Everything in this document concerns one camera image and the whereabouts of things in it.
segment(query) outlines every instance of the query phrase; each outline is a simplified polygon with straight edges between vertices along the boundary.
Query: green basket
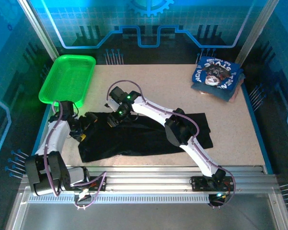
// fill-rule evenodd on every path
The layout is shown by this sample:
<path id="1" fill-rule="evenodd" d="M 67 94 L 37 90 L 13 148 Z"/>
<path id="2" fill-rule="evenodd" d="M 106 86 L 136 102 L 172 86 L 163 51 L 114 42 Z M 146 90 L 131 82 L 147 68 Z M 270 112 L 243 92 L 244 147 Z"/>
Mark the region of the green basket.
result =
<path id="1" fill-rule="evenodd" d="M 58 57 L 39 92 L 43 103 L 72 101 L 80 108 L 93 76 L 96 60 L 91 56 L 62 55 Z"/>

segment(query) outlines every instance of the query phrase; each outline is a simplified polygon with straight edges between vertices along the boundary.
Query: stack of folded clothes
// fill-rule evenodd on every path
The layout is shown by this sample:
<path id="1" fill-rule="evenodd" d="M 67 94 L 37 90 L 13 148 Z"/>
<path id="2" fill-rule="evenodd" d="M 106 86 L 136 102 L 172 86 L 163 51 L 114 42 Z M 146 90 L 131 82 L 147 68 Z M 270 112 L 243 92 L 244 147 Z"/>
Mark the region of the stack of folded clothes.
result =
<path id="1" fill-rule="evenodd" d="M 215 57 L 201 57 L 192 76 L 192 88 L 234 102 L 245 76 L 240 65 Z"/>

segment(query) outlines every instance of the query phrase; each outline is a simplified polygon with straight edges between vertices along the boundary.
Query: black cloth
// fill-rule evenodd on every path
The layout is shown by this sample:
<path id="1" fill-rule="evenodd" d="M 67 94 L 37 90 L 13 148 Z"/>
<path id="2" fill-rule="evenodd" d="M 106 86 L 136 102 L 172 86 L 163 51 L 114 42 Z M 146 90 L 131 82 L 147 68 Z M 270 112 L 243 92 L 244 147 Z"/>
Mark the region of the black cloth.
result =
<path id="1" fill-rule="evenodd" d="M 78 146 L 82 162 L 97 161 L 115 155 L 150 156 L 183 151 L 169 143 L 161 124 L 147 116 L 139 116 L 135 121 L 123 122 L 111 128 L 107 124 L 109 113 L 94 114 L 98 121 L 86 130 L 86 138 Z M 205 114 L 187 116 L 200 128 L 197 140 L 201 146 L 204 149 L 212 148 Z M 134 120 L 136 116 L 131 115 L 130 118 Z"/>

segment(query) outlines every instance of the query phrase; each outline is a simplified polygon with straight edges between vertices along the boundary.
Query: beige work surface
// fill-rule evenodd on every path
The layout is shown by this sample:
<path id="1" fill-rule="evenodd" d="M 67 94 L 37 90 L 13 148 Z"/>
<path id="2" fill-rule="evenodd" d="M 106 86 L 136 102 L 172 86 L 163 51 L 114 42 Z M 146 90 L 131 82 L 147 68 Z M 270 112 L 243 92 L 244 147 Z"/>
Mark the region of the beige work surface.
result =
<path id="1" fill-rule="evenodd" d="M 191 88 L 195 65 L 101 65 L 96 66 L 80 115 L 85 112 L 111 112 L 104 106 L 109 86 L 118 80 L 138 83 L 144 96 L 166 108 L 181 108 L 185 113 L 205 113 L 214 147 L 207 149 L 220 165 L 264 165 L 253 124 L 242 91 L 232 103 Z M 137 90 L 131 83 L 119 83 L 126 92 Z M 196 165 L 186 152 L 132 157 L 114 156 L 82 163 L 78 142 L 66 139 L 62 157 L 66 165 Z"/>

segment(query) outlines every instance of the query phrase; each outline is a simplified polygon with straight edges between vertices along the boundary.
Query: blue t-shirt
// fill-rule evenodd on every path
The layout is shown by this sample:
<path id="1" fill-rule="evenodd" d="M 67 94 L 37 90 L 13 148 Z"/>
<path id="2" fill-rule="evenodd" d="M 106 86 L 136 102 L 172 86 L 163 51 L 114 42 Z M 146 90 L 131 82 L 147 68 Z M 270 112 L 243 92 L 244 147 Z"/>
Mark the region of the blue t-shirt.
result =
<path id="1" fill-rule="evenodd" d="M 239 64 L 204 56 L 198 62 L 192 81 L 231 91 L 242 72 Z"/>

